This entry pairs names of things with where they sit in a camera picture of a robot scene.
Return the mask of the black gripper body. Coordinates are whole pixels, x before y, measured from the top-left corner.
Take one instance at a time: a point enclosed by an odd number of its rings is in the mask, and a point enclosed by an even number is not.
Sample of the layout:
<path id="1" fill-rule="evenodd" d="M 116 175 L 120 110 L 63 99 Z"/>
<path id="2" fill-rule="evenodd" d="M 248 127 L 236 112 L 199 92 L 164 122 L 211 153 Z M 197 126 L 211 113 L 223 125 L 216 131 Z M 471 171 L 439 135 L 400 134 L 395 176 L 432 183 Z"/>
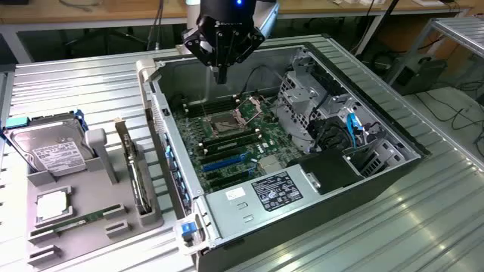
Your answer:
<path id="1" fill-rule="evenodd" d="M 228 31 L 247 35 L 255 28 L 252 16 L 256 1 L 213 0 L 200 1 L 200 15 L 196 20 L 204 38 L 215 39 L 217 30 L 228 27 Z"/>

